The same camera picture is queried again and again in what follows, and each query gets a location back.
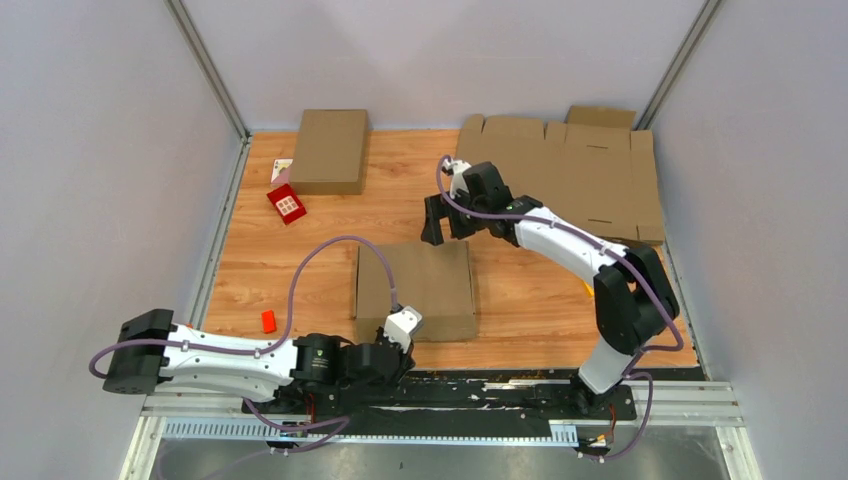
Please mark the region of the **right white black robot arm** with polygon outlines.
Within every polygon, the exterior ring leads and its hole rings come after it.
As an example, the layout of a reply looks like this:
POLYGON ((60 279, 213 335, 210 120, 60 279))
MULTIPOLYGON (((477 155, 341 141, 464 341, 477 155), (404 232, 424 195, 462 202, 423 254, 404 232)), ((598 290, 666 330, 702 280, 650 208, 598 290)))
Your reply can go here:
POLYGON ((579 367, 571 403, 584 417, 596 417, 611 403, 610 390, 655 349, 665 330, 683 347, 674 325, 679 303, 662 260, 650 246, 628 247, 604 240, 566 222, 541 201, 515 196, 490 162, 472 165, 442 157, 436 167, 438 194, 425 200, 421 239, 443 243, 441 222, 461 240, 486 230, 495 238, 542 255, 589 286, 600 338, 579 367))

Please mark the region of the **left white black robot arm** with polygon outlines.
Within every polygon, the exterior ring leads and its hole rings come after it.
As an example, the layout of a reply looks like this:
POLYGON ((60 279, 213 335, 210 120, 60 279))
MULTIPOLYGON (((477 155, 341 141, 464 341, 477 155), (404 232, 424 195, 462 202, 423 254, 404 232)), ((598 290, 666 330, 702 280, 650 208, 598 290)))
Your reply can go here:
POLYGON ((422 315, 406 306, 386 318, 371 343, 313 333, 276 344, 209 334, 176 324, 172 316, 154 309, 121 326, 106 353, 105 391, 148 395, 169 384, 271 402, 293 413, 309 395, 396 386, 415 365, 413 337, 423 324, 422 315))

